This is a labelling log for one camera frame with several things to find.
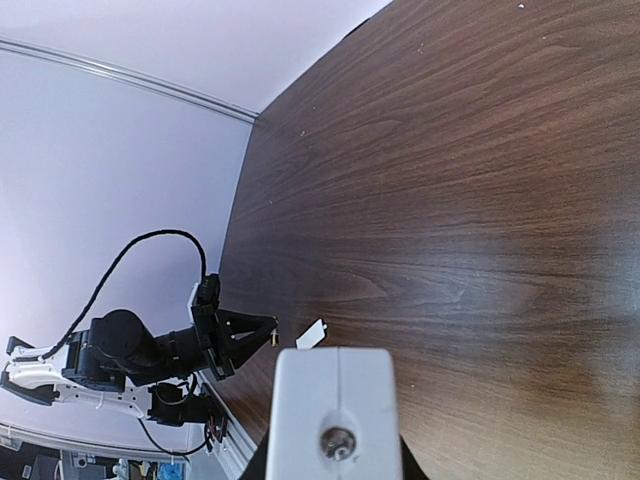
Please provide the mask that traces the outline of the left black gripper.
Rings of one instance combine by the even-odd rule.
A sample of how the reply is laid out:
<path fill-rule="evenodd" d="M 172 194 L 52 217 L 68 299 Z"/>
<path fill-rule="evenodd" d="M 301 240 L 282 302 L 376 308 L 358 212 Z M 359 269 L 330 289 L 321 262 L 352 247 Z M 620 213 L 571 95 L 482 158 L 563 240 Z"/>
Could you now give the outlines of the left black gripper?
<path fill-rule="evenodd" d="M 235 375 L 260 348 L 272 342 L 276 318 L 219 309 L 196 316 L 189 328 L 156 337 L 165 355 L 165 378 L 209 370 L 217 381 Z"/>

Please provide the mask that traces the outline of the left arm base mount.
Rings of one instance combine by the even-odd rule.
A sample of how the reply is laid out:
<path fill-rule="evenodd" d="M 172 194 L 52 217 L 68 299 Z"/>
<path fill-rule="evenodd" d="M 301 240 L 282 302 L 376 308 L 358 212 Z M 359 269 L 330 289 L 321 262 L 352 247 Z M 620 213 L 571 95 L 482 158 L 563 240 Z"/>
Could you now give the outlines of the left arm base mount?
<path fill-rule="evenodd" d="M 208 384 L 203 384 L 201 392 L 196 393 L 193 388 L 185 392 L 181 386 L 163 382 L 149 387 L 148 393 L 151 407 L 147 415 L 151 421 L 169 427 L 202 424 L 211 437 L 208 446 L 223 442 L 229 416 Z"/>

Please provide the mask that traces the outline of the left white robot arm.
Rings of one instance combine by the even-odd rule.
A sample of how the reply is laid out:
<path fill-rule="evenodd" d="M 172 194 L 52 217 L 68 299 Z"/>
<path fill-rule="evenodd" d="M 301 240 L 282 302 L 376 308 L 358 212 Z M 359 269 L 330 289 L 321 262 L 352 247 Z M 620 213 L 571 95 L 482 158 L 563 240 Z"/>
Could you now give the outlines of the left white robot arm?
<path fill-rule="evenodd" d="M 153 336 L 129 310 L 75 332 L 51 357 L 12 337 L 1 387 L 28 402 L 84 403 L 160 425 L 204 424 L 219 411 L 209 393 L 178 385 L 207 370 L 222 381 L 272 340 L 274 317 L 195 307 L 190 327 Z"/>

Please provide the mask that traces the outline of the white battery cover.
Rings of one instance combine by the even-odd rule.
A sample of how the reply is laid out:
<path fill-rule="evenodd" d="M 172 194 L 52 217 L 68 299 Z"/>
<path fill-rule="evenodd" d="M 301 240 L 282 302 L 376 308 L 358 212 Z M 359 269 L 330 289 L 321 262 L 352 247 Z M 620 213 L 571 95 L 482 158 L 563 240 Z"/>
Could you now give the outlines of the white battery cover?
<path fill-rule="evenodd" d="M 298 350 L 310 350 L 318 346 L 327 336 L 328 325 L 324 319 L 317 319 L 295 341 Z"/>

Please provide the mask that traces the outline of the white remote control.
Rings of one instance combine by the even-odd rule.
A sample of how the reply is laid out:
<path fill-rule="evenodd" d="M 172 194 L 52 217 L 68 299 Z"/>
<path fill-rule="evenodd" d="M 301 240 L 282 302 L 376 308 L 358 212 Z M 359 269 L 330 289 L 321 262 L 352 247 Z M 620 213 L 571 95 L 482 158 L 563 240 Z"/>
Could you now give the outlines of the white remote control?
<path fill-rule="evenodd" d="M 400 479 L 393 361 L 384 349 L 286 349 L 277 359 L 269 479 Z"/>

